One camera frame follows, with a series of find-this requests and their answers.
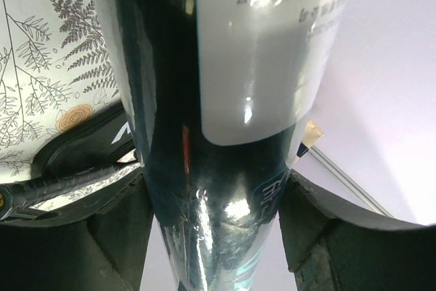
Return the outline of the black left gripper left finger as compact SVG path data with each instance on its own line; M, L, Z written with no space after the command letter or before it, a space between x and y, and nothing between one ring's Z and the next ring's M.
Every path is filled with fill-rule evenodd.
M142 173L1 224L2 290L139 290L153 210Z

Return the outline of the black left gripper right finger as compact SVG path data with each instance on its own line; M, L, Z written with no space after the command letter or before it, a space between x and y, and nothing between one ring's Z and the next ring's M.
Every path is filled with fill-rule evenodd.
M293 170L279 207L298 290L434 290L435 227L364 209Z

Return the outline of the black Crossway racket cover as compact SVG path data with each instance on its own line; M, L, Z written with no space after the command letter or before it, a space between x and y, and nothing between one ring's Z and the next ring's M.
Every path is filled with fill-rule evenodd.
M125 110L118 102L44 145L33 158L31 177L69 175L111 164L134 148Z

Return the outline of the black Boka shuttlecock tube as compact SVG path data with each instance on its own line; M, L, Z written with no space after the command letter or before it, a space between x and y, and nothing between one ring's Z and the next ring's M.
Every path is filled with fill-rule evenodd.
M94 0L178 290L249 290L345 0Z

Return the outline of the black badminton racket right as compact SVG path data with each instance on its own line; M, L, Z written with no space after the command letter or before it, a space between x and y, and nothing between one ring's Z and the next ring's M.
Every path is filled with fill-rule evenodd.
M137 161L116 162L95 166L70 175L37 177L27 181L1 184L1 220L4 221L35 204L63 196L100 180L110 178L122 169L137 165Z

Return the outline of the cream canvas tote bag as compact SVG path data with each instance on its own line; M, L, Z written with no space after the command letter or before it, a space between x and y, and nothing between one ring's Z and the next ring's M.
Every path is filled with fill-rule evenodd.
M322 129L313 120L309 120L305 127L303 138L294 159L297 162L324 135Z

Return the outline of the floral patterned table mat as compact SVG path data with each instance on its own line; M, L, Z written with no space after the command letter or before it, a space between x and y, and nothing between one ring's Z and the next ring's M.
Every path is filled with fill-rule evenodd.
M118 102L94 0L1 0L1 184L33 179L44 145ZM29 209L55 210L138 167Z

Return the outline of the aluminium frame post right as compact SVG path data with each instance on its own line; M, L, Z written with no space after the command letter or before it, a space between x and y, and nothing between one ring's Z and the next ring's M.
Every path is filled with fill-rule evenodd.
M382 206L374 197L365 191L353 178L346 174L338 167L326 154L320 151L316 146L312 146L308 153L314 158L324 169L326 169L336 180L338 180L345 188L347 188L357 199L365 204L371 211L384 215L389 218L394 218L384 206Z

